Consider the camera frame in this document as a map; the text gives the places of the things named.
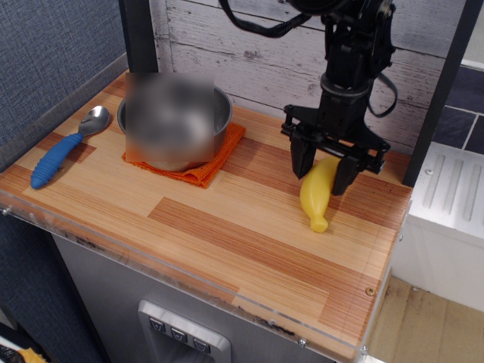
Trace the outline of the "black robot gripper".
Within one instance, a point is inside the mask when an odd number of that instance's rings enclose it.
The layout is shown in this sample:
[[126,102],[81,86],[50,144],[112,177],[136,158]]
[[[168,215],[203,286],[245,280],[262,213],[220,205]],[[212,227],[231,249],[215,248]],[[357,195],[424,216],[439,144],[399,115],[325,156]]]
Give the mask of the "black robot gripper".
[[344,88],[323,75],[319,107],[284,107],[281,132],[290,138],[292,169],[298,179],[312,168],[317,149],[341,158],[334,196],[343,195],[360,172],[380,173],[390,146],[365,124],[365,114],[374,111],[370,105],[373,86],[370,78],[359,87]]

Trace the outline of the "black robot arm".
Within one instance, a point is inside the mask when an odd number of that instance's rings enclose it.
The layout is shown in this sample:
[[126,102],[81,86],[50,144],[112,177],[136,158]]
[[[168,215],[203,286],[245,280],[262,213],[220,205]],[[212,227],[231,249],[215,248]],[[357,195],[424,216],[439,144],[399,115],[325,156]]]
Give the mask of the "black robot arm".
[[317,108],[285,106],[282,132],[290,138],[293,172],[304,177],[312,168],[316,150],[341,159],[332,193],[345,193],[365,170],[383,168],[389,144],[365,123],[372,110],[374,81],[395,86],[383,74],[395,51],[391,42],[391,1],[293,1],[308,16],[319,16],[325,26],[327,67],[321,76]]

